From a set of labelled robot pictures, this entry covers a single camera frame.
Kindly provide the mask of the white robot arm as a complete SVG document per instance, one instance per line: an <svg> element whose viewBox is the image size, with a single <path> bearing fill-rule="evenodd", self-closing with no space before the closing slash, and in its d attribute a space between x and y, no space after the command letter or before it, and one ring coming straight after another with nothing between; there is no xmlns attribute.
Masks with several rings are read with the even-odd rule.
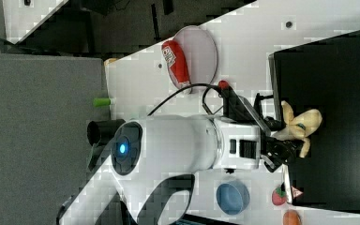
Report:
<svg viewBox="0 0 360 225"><path fill-rule="evenodd" d="M171 225L188 210L197 173L271 170L294 161L298 141L275 138L269 127L221 116L158 115L121 123L103 146L94 174L56 220L95 225L118 195L137 225Z"/></svg>

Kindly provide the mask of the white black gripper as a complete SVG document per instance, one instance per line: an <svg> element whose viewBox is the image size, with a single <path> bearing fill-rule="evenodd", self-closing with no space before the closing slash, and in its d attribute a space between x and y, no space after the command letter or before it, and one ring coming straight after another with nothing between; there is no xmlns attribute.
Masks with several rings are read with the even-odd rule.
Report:
<svg viewBox="0 0 360 225"><path fill-rule="evenodd" d="M219 143L215 169L255 170L259 168L263 135L257 125L240 125L214 120ZM271 131L280 131L285 123L271 116L264 118ZM299 140L280 141L268 139L263 152L264 166L270 172L275 172L282 164L289 165L296 161L303 142Z"/></svg>

